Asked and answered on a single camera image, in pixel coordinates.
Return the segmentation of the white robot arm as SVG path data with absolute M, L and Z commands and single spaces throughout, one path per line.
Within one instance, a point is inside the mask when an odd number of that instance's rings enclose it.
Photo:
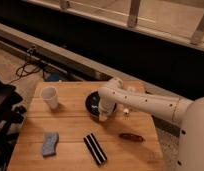
M 108 116 L 119 103 L 154 114 L 180 128 L 175 171 L 204 171 L 204 97 L 196 100 L 131 92 L 119 78 L 99 89 L 99 110 Z

